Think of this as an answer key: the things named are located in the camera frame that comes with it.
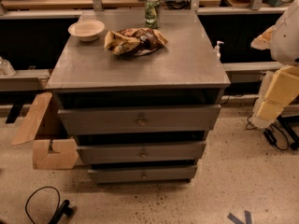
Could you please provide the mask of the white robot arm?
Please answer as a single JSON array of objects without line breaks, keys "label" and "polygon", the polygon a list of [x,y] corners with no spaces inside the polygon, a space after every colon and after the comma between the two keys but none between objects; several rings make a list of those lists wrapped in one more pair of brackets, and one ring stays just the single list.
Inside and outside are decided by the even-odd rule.
[{"label": "white robot arm", "polygon": [[299,0],[250,45],[270,49],[272,59],[282,64],[275,73],[266,73],[253,107],[253,125],[268,128],[299,95]]}]

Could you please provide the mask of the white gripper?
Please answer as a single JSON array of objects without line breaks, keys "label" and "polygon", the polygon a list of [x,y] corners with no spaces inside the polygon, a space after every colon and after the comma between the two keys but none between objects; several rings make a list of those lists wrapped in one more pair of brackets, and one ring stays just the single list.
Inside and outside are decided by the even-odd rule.
[{"label": "white gripper", "polygon": [[252,124],[268,128],[299,95],[299,67],[283,65],[276,72],[267,71],[262,79],[259,99],[253,107]]}]

